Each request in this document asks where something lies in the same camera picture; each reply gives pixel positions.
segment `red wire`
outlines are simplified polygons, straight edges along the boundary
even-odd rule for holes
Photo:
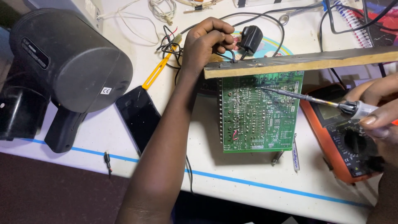
[[[176,27],[176,30],[174,30],[171,34],[169,34],[169,36],[171,36],[173,33],[175,33],[177,31],[178,27]]]
[[[238,129],[235,130],[234,134],[232,135],[232,140],[238,140],[238,137],[234,138],[236,132],[238,131]]]

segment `green circuit board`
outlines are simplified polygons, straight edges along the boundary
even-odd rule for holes
[[[261,89],[301,93],[303,71],[219,80],[224,153],[291,150],[299,100]]]

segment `phone screen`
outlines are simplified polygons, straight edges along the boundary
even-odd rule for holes
[[[142,86],[119,97],[115,104],[142,153],[160,121],[160,114]]]

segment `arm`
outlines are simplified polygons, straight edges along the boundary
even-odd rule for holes
[[[359,85],[345,96],[346,100],[361,100],[380,106],[360,120],[365,133],[377,144],[377,150],[387,162],[378,185],[378,201],[367,223],[398,223],[398,74]]]
[[[233,31],[208,18],[187,34],[179,82],[131,177],[116,224],[169,222],[183,181],[199,75],[214,51],[232,49]]]

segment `orange multimeter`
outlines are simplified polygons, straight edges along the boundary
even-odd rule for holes
[[[308,95],[340,102],[346,93],[340,84],[332,84]],[[326,162],[338,179],[355,183],[379,174],[374,165],[376,144],[359,126],[359,120],[351,120],[330,106],[305,100],[300,100],[300,105],[321,144]]]

